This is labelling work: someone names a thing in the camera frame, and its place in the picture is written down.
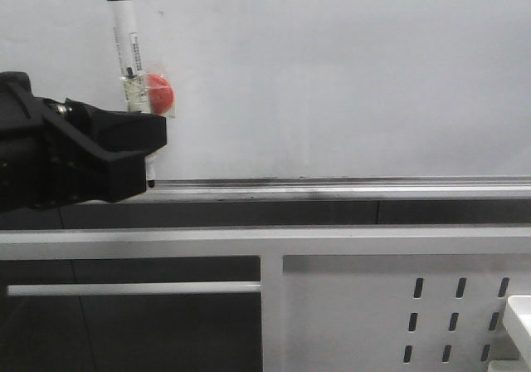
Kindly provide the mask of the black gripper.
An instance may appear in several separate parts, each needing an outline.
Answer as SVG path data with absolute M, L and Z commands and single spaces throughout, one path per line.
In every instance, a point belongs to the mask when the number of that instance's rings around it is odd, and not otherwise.
M 1 210 L 46 209 L 146 190 L 145 158 L 166 119 L 33 95 L 28 74 L 1 74 Z

